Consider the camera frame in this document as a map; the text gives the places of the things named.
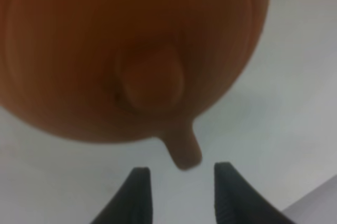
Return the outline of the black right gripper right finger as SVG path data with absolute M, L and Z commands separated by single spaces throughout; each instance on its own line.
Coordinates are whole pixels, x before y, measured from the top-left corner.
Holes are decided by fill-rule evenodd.
M 214 165 L 216 223 L 294 224 L 264 199 L 229 162 Z

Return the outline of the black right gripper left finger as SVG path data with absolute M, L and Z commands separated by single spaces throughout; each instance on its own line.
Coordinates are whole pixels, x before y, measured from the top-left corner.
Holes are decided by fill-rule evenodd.
M 92 224 L 153 223 L 151 172 L 134 168 Z

